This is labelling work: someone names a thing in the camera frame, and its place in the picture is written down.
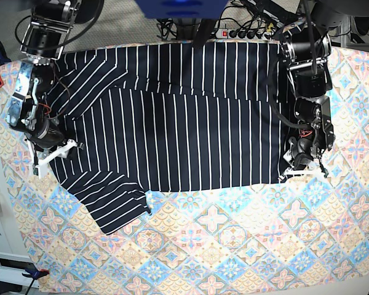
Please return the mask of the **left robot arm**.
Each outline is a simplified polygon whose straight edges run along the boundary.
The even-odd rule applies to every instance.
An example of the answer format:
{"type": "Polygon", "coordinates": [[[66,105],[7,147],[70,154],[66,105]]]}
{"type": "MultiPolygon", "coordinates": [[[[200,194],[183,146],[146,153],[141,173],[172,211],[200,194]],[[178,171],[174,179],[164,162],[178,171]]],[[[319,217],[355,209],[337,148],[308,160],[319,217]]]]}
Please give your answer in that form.
{"type": "Polygon", "coordinates": [[[273,114],[288,127],[287,148],[283,154],[287,167],[279,173],[279,181],[314,174],[316,168],[328,176],[322,157],[332,150],[336,138],[327,96],[333,88],[328,70],[330,28],[317,24],[320,5],[310,8],[308,1],[301,4],[304,21],[296,28],[284,28],[279,33],[280,54],[275,61],[276,66],[284,66],[288,80],[288,114],[282,113],[277,99],[269,101],[273,114]]]}

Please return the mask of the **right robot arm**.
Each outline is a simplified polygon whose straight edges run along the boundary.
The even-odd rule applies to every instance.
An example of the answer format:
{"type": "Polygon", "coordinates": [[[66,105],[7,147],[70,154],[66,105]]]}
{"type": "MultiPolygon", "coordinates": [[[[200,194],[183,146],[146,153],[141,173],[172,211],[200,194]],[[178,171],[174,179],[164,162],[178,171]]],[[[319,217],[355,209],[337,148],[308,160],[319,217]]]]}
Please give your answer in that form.
{"type": "Polygon", "coordinates": [[[25,135],[31,156],[30,173],[43,178],[49,162],[82,147],[59,129],[57,115],[46,98],[58,82],[55,61],[65,45],[85,34],[99,19],[103,1],[40,1],[29,16],[25,35],[17,41],[26,58],[21,62],[6,122],[25,135]]]}

